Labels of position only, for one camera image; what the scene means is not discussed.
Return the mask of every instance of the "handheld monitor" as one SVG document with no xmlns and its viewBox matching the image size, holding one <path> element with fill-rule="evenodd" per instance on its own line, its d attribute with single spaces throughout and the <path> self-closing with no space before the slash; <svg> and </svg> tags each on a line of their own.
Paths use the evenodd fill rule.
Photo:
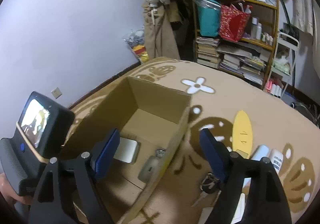
<svg viewBox="0 0 320 224">
<path fill-rule="evenodd" d="M 19 196 L 33 195 L 46 163 L 60 152 L 74 117 L 50 98 L 31 93 L 13 137 L 0 140 L 2 167 Z"/>
</svg>

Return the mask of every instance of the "beige carpet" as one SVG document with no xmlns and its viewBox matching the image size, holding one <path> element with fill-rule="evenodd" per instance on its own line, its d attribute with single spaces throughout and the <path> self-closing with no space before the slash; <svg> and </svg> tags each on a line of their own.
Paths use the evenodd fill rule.
<svg viewBox="0 0 320 224">
<path fill-rule="evenodd" d="M 157 58 L 121 78 L 128 75 L 193 93 L 189 127 L 180 149 L 131 224 L 198 222 L 202 208 L 212 205 L 216 196 L 209 195 L 196 207 L 191 207 L 200 194 L 201 180 L 211 170 L 199 146 L 199 130 L 208 127 L 213 135 L 224 136 L 222 142 L 231 146 L 232 123 L 240 110 L 244 110 L 251 120 L 253 151 L 264 144 L 270 150 L 275 148 L 284 154 L 279 175 L 293 223 L 303 214 L 319 190 L 320 173 L 317 151 L 320 130 L 304 116 L 241 79 L 192 62 Z M 73 109 L 76 119 L 68 136 L 121 78 Z"/>
</svg>

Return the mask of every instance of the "yellow surfboard toy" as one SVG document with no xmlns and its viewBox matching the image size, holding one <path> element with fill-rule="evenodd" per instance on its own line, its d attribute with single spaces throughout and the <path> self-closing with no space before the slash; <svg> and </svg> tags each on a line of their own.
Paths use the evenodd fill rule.
<svg viewBox="0 0 320 224">
<path fill-rule="evenodd" d="M 244 111 L 239 111 L 232 128 L 232 151 L 248 159 L 252 150 L 252 127 Z"/>
</svg>

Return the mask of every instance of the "white shelf rack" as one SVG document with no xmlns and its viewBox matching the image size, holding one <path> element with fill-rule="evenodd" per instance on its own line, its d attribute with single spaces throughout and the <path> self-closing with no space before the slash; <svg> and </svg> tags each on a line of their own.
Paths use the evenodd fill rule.
<svg viewBox="0 0 320 224">
<path fill-rule="evenodd" d="M 285 41 L 282 37 L 287 37 L 287 38 L 292 39 L 293 41 L 295 41 L 297 43 L 297 45 L 295 46 L 294 44 L 289 43 L 288 41 Z M 279 44 L 289 48 L 289 57 L 290 57 L 290 52 L 295 52 L 295 56 L 294 56 L 295 58 L 294 59 L 293 59 L 293 56 L 291 54 L 291 56 L 292 56 L 292 66 L 290 68 L 290 75 L 288 75 L 288 74 L 286 74 L 286 73 L 284 73 L 284 72 L 282 72 L 282 71 L 280 71 L 280 70 L 278 70 L 277 68 L 274 67 L 274 59 L 275 59 L 275 57 L 277 55 Z M 275 54 L 273 56 L 272 66 L 271 66 L 270 73 L 268 75 L 267 82 L 270 80 L 270 77 L 271 77 L 272 73 L 278 75 L 279 79 L 282 79 L 283 77 L 287 78 L 287 83 L 286 83 L 284 89 L 281 92 L 281 97 L 280 97 L 281 99 L 282 99 L 282 97 L 283 97 L 283 95 L 284 95 L 284 93 L 285 93 L 285 91 L 286 91 L 286 89 L 288 87 L 288 82 L 292 78 L 293 69 L 296 66 L 297 52 L 299 51 L 299 49 L 300 49 L 300 42 L 297 39 L 295 39 L 294 37 L 292 37 L 292 36 L 290 36 L 288 34 L 285 34 L 285 33 L 282 33 L 282 32 L 278 32 Z"/>
</svg>

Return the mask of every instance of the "white wall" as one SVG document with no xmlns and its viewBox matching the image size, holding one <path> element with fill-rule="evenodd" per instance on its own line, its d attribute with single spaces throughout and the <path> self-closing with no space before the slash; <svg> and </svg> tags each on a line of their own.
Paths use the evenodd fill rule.
<svg viewBox="0 0 320 224">
<path fill-rule="evenodd" d="M 293 0 L 284 0 L 290 17 L 293 18 Z M 279 1 L 279 29 L 283 28 L 283 23 L 286 22 L 284 9 Z M 320 104 L 320 79 L 313 67 L 312 61 L 312 43 L 313 37 L 310 34 L 300 31 L 301 47 L 296 61 L 296 77 L 295 87 L 302 91 L 305 95 Z"/>
<path fill-rule="evenodd" d="M 13 135 L 32 91 L 69 106 L 137 62 L 122 36 L 143 0 L 4 0 L 0 5 L 0 137 Z"/>
</svg>

